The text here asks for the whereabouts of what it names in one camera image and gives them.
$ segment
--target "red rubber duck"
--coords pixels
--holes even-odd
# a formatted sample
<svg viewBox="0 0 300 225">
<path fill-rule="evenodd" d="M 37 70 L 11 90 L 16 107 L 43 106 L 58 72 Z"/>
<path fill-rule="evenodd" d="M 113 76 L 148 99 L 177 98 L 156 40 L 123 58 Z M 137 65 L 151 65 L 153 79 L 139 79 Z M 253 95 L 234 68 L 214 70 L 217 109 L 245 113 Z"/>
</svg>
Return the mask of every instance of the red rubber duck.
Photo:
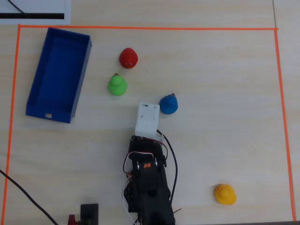
<svg viewBox="0 0 300 225">
<path fill-rule="evenodd" d="M 126 69 L 134 67 L 137 60 L 137 54 L 132 48 L 125 48 L 120 54 L 120 63 Z"/>
</svg>

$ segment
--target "blue rubber duck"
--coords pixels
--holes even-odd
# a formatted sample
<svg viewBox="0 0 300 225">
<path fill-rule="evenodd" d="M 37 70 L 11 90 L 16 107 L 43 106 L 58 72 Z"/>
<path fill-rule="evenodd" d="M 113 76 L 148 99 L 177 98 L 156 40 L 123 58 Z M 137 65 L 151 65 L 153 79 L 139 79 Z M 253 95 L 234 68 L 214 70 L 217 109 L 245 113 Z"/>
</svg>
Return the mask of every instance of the blue rubber duck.
<svg viewBox="0 0 300 225">
<path fill-rule="evenodd" d="M 175 94 L 171 94 L 163 97 L 160 100 L 159 105 L 160 105 L 160 110 L 164 114 L 172 114 L 176 112 L 176 110 L 178 109 L 178 102 Z"/>
</svg>

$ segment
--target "rubber duck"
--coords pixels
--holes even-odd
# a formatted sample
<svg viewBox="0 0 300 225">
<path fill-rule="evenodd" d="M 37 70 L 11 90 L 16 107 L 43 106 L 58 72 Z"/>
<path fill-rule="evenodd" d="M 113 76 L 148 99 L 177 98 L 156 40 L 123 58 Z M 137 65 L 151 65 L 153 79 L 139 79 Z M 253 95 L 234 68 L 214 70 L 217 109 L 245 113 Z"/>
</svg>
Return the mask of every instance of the rubber duck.
<svg viewBox="0 0 300 225">
<path fill-rule="evenodd" d="M 216 201 L 223 205 L 232 205 L 236 201 L 234 189 L 228 184 L 220 184 L 215 188 Z"/>
<path fill-rule="evenodd" d="M 132 48 L 125 48 L 120 54 L 119 61 L 124 68 L 130 69 L 136 65 L 138 57 Z"/>
<path fill-rule="evenodd" d="M 174 93 L 163 97 L 160 100 L 159 105 L 160 105 L 160 110 L 164 114 L 172 114 L 176 112 L 176 110 L 178 109 L 178 102 Z"/>
<path fill-rule="evenodd" d="M 127 83 L 119 74 L 114 74 L 108 83 L 108 90 L 112 95 L 121 96 L 127 90 Z"/>
</svg>

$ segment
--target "yellow rubber duck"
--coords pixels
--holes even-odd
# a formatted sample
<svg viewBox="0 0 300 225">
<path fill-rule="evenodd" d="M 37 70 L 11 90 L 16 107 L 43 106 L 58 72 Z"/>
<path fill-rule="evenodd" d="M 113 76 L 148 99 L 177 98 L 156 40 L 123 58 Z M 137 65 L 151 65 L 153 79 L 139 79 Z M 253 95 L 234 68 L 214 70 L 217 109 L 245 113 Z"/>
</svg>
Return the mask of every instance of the yellow rubber duck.
<svg viewBox="0 0 300 225">
<path fill-rule="evenodd" d="M 216 201 L 223 205 L 232 205 L 236 201 L 234 189 L 228 184 L 220 184 L 215 188 Z"/>
</svg>

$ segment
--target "orange label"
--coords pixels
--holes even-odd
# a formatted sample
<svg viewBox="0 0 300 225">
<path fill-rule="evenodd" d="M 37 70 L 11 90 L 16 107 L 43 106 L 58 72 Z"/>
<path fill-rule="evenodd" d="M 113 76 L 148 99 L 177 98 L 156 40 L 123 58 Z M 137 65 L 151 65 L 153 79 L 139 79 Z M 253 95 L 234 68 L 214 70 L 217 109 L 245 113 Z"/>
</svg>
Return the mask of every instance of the orange label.
<svg viewBox="0 0 300 225">
<path fill-rule="evenodd" d="M 148 167 L 151 167 L 151 163 L 146 163 L 146 164 L 144 165 L 144 168 L 148 168 Z"/>
</svg>

